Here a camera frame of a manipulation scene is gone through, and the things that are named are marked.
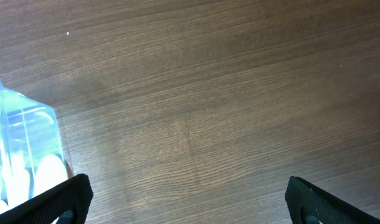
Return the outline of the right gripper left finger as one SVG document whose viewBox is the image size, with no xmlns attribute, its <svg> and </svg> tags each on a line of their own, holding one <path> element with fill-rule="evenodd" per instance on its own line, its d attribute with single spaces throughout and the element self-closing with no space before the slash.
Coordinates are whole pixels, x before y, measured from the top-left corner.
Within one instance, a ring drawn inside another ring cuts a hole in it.
<svg viewBox="0 0 380 224">
<path fill-rule="evenodd" d="M 84 224 L 92 199 L 88 175 L 78 174 L 0 214 L 0 224 Z"/>
</svg>

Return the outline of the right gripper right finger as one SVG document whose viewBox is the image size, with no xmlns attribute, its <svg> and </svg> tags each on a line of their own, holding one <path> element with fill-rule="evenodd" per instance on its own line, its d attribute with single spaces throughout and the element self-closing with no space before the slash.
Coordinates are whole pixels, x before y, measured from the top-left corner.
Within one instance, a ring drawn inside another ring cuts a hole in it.
<svg viewBox="0 0 380 224">
<path fill-rule="evenodd" d="M 380 219 L 301 177 L 290 177 L 285 201 L 293 224 L 380 224 Z"/>
</svg>

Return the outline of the white spoon wide handle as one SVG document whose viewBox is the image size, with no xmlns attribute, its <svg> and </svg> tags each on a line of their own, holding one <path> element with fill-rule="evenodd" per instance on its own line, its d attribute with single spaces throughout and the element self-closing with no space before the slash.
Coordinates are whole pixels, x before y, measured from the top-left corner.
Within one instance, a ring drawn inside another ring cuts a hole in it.
<svg viewBox="0 0 380 224">
<path fill-rule="evenodd" d="M 49 154 L 41 160 L 35 172 L 34 195 L 38 196 L 67 179 L 63 161 L 55 154 Z"/>
</svg>

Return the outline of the white spoon thin handle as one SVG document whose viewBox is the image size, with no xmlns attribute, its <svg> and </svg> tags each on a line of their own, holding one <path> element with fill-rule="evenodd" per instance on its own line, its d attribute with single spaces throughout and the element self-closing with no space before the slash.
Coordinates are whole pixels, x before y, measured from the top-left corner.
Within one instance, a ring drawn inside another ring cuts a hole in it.
<svg viewBox="0 0 380 224">
<path fill-rule="evenodd" d="M 11 156 L 12 179 L 7 190 L 9 208 L 14 208 L 29 199 L 30 173 L 26 169 L 22 151 Z"/>
</svg>

